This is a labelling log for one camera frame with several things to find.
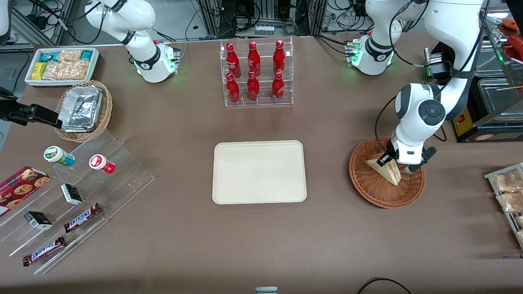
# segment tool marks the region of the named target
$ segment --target snickers bar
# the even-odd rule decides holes
[[[100,205],[98,205],[98,203],[94,204],[84,213],[77,216],[70,223],[65,224],[64,225],[65,233],[70,233],[74,229],[80,227],[84,222],[86,222],[88,219],[92,218],[95,214],[99,213],[100,211],[102,211]]]
[[[24,266],[29,266],[30,264],[36,262],[39,258],[42,256],[48,255],[52,251],[54,251],[56,248],[59,247],[66,247],[67,244],[65,243],[64,236],[58,237],[58,239],[52,243],[49,243],[46,247],[36,251],[35,253],[31,255],[24,256],[24,259],[22,260]]]

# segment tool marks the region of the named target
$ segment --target acrylic bottle rack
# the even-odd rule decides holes
[[[253,102],[248,97],[247,90],[247,81],[249,66],[247,63],[247,56],[249,54],[249,45],[248,43],[238,42],[238,41],[221,41],[220,43],[220,64],[222,69],[222,84],[223,84],[223,96],[225,100],[226,107],[245,107],[245,106],[278,106],[278,105],[292,105],[294,102],[294,66],[293,66],[293,44],[292,38],[261,38],[254,39],[256,41],[256,46],[260,54],[261,60],[261,75],[258,77],[260,84],[260,97],[258,101]],[[283,40],[283,50],[285,51],[285,70],[283,71],[283,82],[285,87],[283,88],[283,99],[281,102],[274,102],[272,100],[272,82],[274,81],[274,72],[273,72],[273,62],[272,55],[276,49],[276,41]],[[229,72],[227,67],[227,50],[225,45],[227,43],[234,44],[234,51],[240,59],[240,69],[242,75],[240,78],[236,79],[238,86],[240,87],[240,103],[233,104],[231,103],[227,88],[225,87],[227,83],[226,75]]]

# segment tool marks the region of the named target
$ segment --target white container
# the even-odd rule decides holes
[[[220,143],[214,148],[216,204],[302,202],[306,197],[300,141]]]
[[[60,163],[69,167],[74,164],[75,157],[73,154],[65,152],[58,146],[50,146],[43,152],[43,158],[49,162]]]
[[[50,52],[57,52],[61,50],[82,50],[82,51],[92,51],[93,55],[91,56],[91,60],[89,60],[89,67],[87,68],[87,73],[85,74],[85,78],[83,80],[32,80],[31,75],[33,70],[35,69],[35,64],[37,62],[40,62],[40,57],[42,54],[50,53]],[[26,74],[25,81],[28,85],[34,86],[34,87],[56,87],[56,86],[71,86],[76,85],[82,82],[88,82],[91,80],[91,77],[93,76],[96,62],[98,60],[99,52],[94,47],[66,47],[66,48],[45,48],[45,49],[38,49],[35,51],[35,55],[33,56],[33,59],[31,61],[31,65],[29,66],[29,69]]]

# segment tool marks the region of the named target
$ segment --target aluminum foil container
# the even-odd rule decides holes
[[[67,90],[58,118],[64,132],[93,132],[104,92],[97,86]]]

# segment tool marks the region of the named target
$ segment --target white and black box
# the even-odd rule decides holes
[[[24,218],[29,222],[33,229],[48,230],[52,227],[52,223],[47,219],[45,214],[38,211],[28,211]]]
[[[65,201],[67,201],[67,203],[71,203],[73,205],[82,204],[82,197],[80,196],[80,193],[75,186],[70,184],[63,184],[61,188],[62,194],[64,195]]]

